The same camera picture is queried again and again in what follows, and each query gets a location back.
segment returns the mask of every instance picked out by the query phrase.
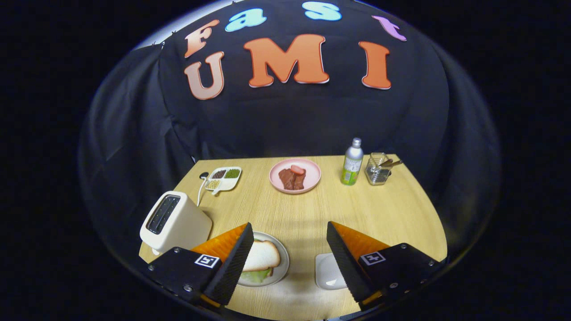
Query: white toaster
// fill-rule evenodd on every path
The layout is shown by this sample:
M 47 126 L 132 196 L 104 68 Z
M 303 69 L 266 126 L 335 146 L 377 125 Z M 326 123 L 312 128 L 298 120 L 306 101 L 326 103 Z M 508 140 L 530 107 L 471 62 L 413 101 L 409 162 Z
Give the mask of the white toaster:
M 152 207 L 140 237 L 155 255 L 177 246 L 190 250 L 208 240 L 212 220 L 183 192 L 165 192 Z

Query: aluminum bottle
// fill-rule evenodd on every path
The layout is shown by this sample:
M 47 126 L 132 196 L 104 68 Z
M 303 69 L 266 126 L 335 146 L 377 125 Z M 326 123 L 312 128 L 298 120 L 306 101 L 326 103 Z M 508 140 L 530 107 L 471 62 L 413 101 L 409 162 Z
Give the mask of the aluminum bottle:
M 345 162 L 343 164 L 343 173 L 341 175 L 341 183 L 345 185 L 354 185 L 357 181 L 357 176 L 361 170 L 361 163 L 363 162 L 363 150 L 361 149 L 361 139 L 358 137 L 353 138 L 353 144 L 347 149 L 345 153 Z

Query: lettuce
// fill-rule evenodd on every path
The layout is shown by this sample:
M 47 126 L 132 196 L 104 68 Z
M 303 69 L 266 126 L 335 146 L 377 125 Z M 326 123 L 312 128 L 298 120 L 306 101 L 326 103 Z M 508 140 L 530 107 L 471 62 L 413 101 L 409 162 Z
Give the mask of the lettuce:
M 271 271 L 272 268 L 264 271 L 242 272 L 240 277 L 252 283 L 262 283 Z

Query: pink plate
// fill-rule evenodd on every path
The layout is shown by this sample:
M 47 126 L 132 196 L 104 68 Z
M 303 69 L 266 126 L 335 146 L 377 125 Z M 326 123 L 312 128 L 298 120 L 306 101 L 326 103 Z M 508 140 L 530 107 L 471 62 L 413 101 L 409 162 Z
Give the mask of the pink plate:
M 284 184 L 280 179 L 279 173 L 281 170 L 288 169 L 292 165 L 297 165 L 303 169 L 305 169 L 305 179 L 303 180 L 303 187 L 302 190 L 285 190 Z M 315 185 L 321 179 L 321 169 L 316 163 L 305 159 L 305 158 L 289 158 L 283 160 L 272 167 L 270 170 L 270 182 L 272 185 L 279 191 L 282 191 L 287 194 L 301 194 L 309 191 L 310 189 L 314 188 Z

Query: bottle cap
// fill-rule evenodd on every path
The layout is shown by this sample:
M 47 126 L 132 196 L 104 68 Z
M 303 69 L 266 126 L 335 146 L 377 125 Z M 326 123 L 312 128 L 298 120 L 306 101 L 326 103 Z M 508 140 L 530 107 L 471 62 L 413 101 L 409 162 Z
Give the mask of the bottle cap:
M 359 137 L 353 138 L 353 147 L 356 149 L 361 147 L 361 139 Z

